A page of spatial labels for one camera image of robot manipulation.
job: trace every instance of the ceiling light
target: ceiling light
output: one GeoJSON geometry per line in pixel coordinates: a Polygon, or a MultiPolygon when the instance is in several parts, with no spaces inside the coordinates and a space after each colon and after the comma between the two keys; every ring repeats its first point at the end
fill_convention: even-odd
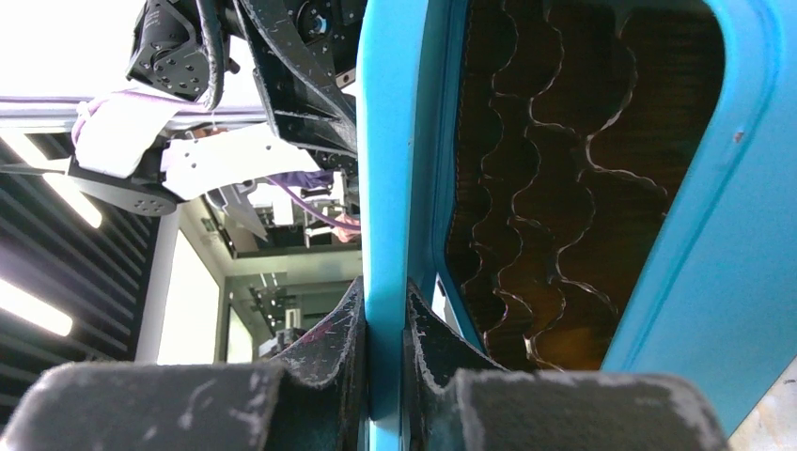
{"type": "MultiPolygon", "coordinates": [[[[19,132],[2,132],[0,139],[6,142],[24,162],[35,167],[42,167],[48,163],[47,157],[25,134],[19,132]]],[[[97,228],[102,224],[102,214],[97,210],[85,195],[77,189],[75,184],[67,177],[60,174],[45,174],[44,181],[58,193],[67,204],[72,207],[90,226],[97,228]]]]}
{"type": "Polygon", "coordinates": [[[0,308],[53,334],[66,336],[72,328],[67,314],[2,279],[0,308]]]}

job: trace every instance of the light fixture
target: light fixture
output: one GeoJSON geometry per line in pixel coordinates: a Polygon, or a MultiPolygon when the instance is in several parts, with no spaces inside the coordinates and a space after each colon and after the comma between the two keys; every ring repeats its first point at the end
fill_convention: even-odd
{"type": "MultiPolygon", "coordinates": [[[[47,157],[24,133],[2,132],[2,139],[8,147],[14,151],[24,162],[34,167],[43,167],[48,163],[47,157]]],[[[90,226],[98,228],[102,224],[102,214],[94,205],[89,202],[83,193],[77,189],[74,183],[61,174],[45,174],[44,181],[55,191],[67,204],[72,207],[90,226]]]]}
{"type": "Polygon", "coordinates": [[[72,318],[35,296],[0,279],[0,308],[53,334],[66,336],[72,318]]]}

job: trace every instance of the blue bin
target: blue bin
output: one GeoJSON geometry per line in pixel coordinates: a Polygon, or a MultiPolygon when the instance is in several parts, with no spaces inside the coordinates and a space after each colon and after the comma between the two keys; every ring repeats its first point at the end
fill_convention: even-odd
{"type": "MultiPolygon", "coordinates": [[[[675,373],[732,432],[797,353],[797,3],[708,0],[725,40],[711,123],[602,368],[675,373]]],[[[357,78],[369,323],[371,449],[399,449],[407,277],[445,264],[467,2],[369,0],[357,78]]]]}

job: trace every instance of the purple cloth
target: purple cloth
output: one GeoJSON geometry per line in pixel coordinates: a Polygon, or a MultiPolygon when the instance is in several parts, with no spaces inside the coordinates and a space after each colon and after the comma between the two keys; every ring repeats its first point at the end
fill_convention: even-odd
{"type": "MultiPolygon", "coordinates": [[[[333,171],[284,172],[269,176],[269,179],[279,181],[285,186],[304,188],[306,190],[325,188],[335,182],[333,171]]],[[[275,184],[268,179],[266,179],[266,183],[275,184]]]]}

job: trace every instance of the slatted ceiling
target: slatted ceiling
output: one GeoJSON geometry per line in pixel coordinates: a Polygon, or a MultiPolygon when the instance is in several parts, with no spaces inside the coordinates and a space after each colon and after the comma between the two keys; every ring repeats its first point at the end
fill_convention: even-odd
{"type": "MultiPolygon", "coordinates": [[[[72,152],[67,134],[32,140],[50,159],[72,152]]],[[[0,163],[18,161],[0,141],[0,163]]],[[[43,370],[135,355],[159,220],[90,200],[99,229],[43,180],[0,175],[0,278],[73,321],[61,337],[0,311],[0,428],[43,370]]]]}

